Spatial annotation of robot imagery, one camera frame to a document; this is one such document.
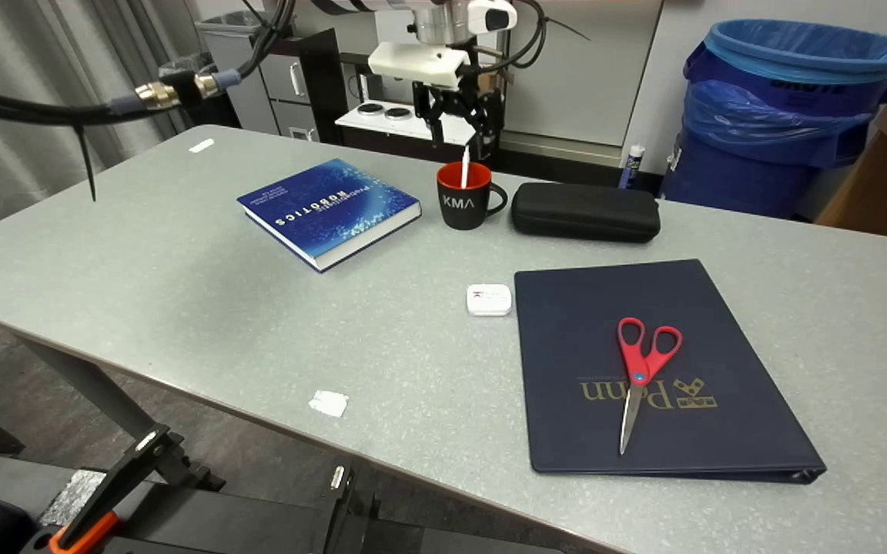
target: mug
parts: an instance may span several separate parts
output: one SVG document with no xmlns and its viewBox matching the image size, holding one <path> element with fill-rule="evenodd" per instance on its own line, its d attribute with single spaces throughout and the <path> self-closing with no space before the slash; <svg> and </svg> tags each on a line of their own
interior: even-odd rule
<svg viewBox="0 0 887 554">
<path fill-rule="evenodd" d="M 437 173 L 437 197 L 441 213 L 450 228 L 467 232 L 484 225 L 485 216 L 505 210 L 507 193 L 494 180 L 494 170 L 484 162 L 467 167 L 467 187 L 463 187 L 463 162 L 453 161 Z"/>
</svg>

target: scissors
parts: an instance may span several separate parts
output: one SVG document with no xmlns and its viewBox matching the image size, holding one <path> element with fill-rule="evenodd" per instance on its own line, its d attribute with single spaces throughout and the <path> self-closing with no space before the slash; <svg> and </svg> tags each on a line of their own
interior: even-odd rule
<svg viewBox="0 0 887 554">
<path fill-rule="evenodd" d="M 625 456 L 636 409 L 646 398 L 649 383 L 681 352 L 682 333 L 678 327 L 655 327 L 649 354 L 644 354 L 646 322 L 636 316 L 618 321 L 618 349 L 627 371 L 627 393 L 618 432 L 618 456 Z"/>
</svg>

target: book cover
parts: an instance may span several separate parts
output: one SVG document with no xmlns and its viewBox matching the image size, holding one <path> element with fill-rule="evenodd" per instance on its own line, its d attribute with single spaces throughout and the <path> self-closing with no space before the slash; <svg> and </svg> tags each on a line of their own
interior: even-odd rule
<svg viewBox="0 0 887 554">
<path fill-rule="evenodd" d="M 418 217 L 417 197 L 363 175 L 344 161 L 327 161 L 250 190 L 236 204 L 316 272 Z"/>
<path fill-rule="evenodd" d="M 791 482 L 825 472 L 699 263 L 519 272 L 515 285 L 531 472 Z M 618 316 L 682 333 L 625 456 Z"/>
</svg>

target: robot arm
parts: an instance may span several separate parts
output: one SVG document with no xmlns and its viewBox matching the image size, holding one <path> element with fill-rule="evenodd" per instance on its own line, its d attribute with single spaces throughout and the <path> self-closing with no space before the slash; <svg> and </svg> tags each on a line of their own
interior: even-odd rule
<svg viewBox="0 0 887 554">
<path fill-rule="evenodd" d="M 418 44 L 380 44 L 368 70 L 413 84 L 417 115 L 425 118 L 434 146 L 444 146 L 444 115 L 475 126 L 478 157 L 499 146 L 505 96 L 478 87 L 480 75 L 488 70 L 478 64 L 478 37 L 517 25 L 512 0 L 313 0 L 313 7 L 328 16 L 413 10 L 417 25 L 408 32 Z"/>
</svg>

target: black binder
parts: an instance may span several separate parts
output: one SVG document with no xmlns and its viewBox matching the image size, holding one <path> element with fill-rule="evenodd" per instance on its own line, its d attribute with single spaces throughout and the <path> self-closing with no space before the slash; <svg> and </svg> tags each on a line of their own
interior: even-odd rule
<svg viewBox="0 0 887 554">
<path fill-rule="evenodd" d="M 699 263 L 515 275 L 538 473 L 810 482 L 825 465 Z M 618 456 L 618 316 L 681 327 Z"/>
</svg>

